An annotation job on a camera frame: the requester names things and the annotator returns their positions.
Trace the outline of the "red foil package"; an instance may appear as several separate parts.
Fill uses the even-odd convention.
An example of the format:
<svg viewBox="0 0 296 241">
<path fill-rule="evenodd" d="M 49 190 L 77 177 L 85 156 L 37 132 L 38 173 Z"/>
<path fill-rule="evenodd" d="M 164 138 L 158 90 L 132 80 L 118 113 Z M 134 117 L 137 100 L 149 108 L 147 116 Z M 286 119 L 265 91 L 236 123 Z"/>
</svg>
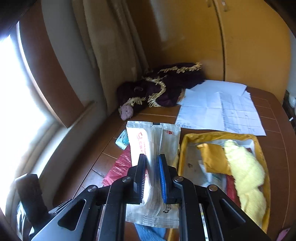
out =
<svg viewBox="0 0 296 241">
<path fill-rule="evenodd" d="M 132 160 L 130 154 L 130 145 L 128 145 L 121 153 L 119 158 L 115 161 L 107 175 L 103 178 L 103 186 L 111 185 L 114 181 L 126 176 L 130 167 L 132 167 Z"/>
</svg>

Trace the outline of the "white plastic snack packet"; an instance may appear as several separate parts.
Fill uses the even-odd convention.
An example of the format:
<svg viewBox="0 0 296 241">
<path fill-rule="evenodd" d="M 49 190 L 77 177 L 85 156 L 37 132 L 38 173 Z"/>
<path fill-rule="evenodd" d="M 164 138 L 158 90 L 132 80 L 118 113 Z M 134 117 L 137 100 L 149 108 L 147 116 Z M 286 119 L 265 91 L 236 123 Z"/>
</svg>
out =
<svg viewBox="0 0 296 241">
<path fill-rule="evenodd" d="M 181 128 L 169 123 L 128 121 L 126 124 L 132 165 L 140 154 L 147 157 L 144 196 L 139 205 L 128 204 L 126 221 L 144 226 L 178 228 L 179 211 L 175 204 L 165 204 L 159 177 L 159 155 L 164 154 L 168 165 L 178 162 Z"/>
</svg>

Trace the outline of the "light blue towel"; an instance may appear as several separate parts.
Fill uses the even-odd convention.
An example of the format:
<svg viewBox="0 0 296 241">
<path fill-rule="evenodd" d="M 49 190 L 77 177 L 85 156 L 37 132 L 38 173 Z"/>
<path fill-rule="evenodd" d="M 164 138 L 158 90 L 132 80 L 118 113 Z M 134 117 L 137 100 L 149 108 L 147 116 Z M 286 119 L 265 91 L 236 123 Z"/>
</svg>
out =
<svg viewBox="0 0 296 241">
<path fill-rule="evenodd" d="M 165 240 L 166 229 L 159 227 L 134 224 L 141 241 L 162 241 Z"/>
</svg>

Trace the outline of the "white paper sheets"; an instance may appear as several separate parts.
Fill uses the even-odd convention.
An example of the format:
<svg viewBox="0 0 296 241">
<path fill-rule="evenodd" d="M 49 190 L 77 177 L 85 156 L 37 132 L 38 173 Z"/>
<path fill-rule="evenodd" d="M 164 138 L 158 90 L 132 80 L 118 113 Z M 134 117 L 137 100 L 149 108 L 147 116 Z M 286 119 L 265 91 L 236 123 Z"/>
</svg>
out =
<svg viewBox="0 0 296 241">
<path fill-rule="evenodd" d="M 214 130 L 265 136 L 247 86 L 206 80 L 185 90 L 176 125 L 191 130 Z"/>
</svg>

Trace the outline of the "yellow padded envelope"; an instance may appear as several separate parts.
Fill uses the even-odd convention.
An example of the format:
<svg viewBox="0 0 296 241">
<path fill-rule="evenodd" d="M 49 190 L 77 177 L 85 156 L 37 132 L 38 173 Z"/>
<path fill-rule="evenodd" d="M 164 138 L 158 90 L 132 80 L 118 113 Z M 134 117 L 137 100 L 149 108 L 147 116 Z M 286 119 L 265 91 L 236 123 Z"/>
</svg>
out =
<svg viewBox="0 0 296 241">
<path fill-rule="evenodd" d="M 224 149 L 217 144 L 198 144 L 203 165 L 207 173 L 218 173 L 231 176 L 231 169 L 225 156 Z"/>
</svg>

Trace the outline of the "dark purple gold-trimmed cloth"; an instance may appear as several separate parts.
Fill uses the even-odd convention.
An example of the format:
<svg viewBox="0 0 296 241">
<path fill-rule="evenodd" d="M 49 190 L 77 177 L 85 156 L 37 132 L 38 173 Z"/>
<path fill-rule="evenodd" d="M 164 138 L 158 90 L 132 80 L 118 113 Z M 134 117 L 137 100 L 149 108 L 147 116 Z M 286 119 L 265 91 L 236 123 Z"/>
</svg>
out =
<svg viewBox="0 0 296 241">
<path fill-rule="evenodd" d="M 176 63 L 149 69 L 137 81 L 127 81 L 116 91 L 119 107 L 130 104 L 133 115 L 145 108 L 173 107 L 191 89 L 205 81 L 202 63 Z"/>
</svg>

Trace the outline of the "yellow gift box tray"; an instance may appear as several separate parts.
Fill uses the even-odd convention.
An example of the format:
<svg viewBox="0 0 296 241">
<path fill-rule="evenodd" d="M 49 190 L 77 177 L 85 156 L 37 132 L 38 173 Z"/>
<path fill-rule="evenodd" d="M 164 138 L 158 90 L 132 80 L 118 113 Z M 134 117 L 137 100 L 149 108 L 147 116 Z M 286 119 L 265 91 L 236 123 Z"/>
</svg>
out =
<svg viewBox="0 0 296 241">
<path fill-rule="evenodd" d="M 234 180 L 232 200 L 217 184 L 197 184 L 184 173 L 193 160 L 202 174 Z M 268 240 L 270 180 L 257 138 L 227 132 L 189 133 L 183 137 L 178 168 L 159 159 L 162 196 L 179 205 L 180 240 Z"/>
</svg>

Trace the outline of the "yellow fluffy towel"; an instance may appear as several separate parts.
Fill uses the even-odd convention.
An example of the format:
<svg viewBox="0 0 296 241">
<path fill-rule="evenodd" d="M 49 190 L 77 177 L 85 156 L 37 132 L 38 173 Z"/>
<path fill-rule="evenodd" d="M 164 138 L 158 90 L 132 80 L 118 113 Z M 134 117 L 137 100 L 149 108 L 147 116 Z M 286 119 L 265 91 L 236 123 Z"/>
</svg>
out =
<svg viewBox="0 0 296 241">
<path fill-rule="evenodd" d="M 259 187 L 264 184 L 265 171 L 255 156 L 236 141 L 227 140 L 224 152 L 241 209 L 258 225 L 262 226 L 266 210 L 266 199 Z"/>
</svg>

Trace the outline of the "yellow wooden wardrobe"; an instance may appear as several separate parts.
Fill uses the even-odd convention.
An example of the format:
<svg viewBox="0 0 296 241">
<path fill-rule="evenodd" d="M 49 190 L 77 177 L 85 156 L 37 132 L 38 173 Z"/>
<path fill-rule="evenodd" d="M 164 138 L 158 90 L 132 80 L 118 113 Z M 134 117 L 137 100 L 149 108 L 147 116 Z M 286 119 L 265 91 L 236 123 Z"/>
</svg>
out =
<svg viewBox="0 0 296 241">
<path fill-rule="evenodd" d="M 207 79 L 242 83 L 282 101 L 290 30 L 265 1 L 128 1 L 151 68 L 200 62 Z"/>
</svg>

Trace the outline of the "small pink knitted item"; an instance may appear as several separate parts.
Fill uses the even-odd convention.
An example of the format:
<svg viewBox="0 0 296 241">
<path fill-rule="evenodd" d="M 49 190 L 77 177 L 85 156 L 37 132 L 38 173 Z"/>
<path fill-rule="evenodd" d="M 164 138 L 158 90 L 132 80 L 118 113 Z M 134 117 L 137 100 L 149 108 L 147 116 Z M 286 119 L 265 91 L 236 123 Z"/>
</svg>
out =
<svg viewBox="0 0 296 241">
<path fill-rule="evenodd" d="M 133 117 L 133 107 L 130 104 L 124 104 L 119 109 L 120 118 L 123 121 L 126 121 Z"/>
</svg>

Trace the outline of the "beige curtain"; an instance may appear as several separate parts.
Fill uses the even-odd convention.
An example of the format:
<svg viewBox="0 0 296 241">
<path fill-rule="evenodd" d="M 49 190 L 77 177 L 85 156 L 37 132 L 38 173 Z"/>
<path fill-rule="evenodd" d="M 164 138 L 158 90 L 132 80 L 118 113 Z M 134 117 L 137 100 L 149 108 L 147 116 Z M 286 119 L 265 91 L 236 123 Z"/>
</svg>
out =
<svg viewBox="0 0 296 241">
<path fill-rule="evenodd" d="M 126 1 L 72 1 L 92 67 L 99 72 L 108 113 L 118 107 L 116 90 L 136 81 L 148 63 Z"/>
</svg>

